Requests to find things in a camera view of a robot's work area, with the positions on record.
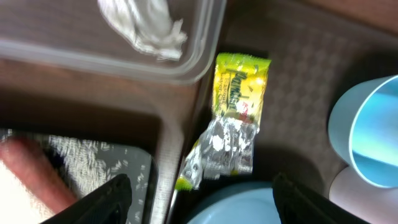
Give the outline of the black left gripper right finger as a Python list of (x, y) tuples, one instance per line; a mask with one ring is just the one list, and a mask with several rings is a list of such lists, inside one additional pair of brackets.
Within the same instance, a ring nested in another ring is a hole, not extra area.
[(368, 224), (284, 174), (274, 178), (272, 191), (282, 224)]

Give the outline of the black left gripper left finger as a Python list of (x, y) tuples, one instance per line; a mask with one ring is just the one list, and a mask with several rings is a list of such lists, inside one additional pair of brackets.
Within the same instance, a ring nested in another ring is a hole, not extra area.
[(131, 204), (130, 178), (118, 174), (42, 224), (126, 224)]

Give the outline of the dark blue plate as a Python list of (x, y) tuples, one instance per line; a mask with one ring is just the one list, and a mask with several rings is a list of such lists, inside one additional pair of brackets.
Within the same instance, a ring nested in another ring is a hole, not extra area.
[(200, 202), (184, 222), (281, 224), (270, 182), (243, 182), (218, 190)]

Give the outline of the orange carrot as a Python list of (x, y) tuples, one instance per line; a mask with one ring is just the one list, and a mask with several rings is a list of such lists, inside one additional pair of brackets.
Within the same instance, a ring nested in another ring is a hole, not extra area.
[(54, 213), (62, 212), (78, 201), (35, 141), (24, 138), (3, 141), (1, 160)]

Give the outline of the light blue bowl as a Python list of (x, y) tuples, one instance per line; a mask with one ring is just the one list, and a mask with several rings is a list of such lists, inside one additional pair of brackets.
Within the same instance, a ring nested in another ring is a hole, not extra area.
[(397, 187), (397, 75), (362, 82), (334, 105), (328, 136), (365, 182)]

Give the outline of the yellow green snack wrapper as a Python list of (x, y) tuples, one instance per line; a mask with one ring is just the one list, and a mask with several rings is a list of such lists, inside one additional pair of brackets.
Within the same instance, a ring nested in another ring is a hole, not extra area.
[(213, 81), (213, 115), (259, 125), (270, 64), (270, 59), (252, 55), (218, 54)]

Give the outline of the white napkin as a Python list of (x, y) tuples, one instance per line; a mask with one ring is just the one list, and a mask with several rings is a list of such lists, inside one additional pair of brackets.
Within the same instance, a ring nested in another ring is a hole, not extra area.
[(138, 52), (159, 60), (179, 60), (188, 36), (183, 19), (174, 21), (166, 0), (98, 0), (108, 25)]

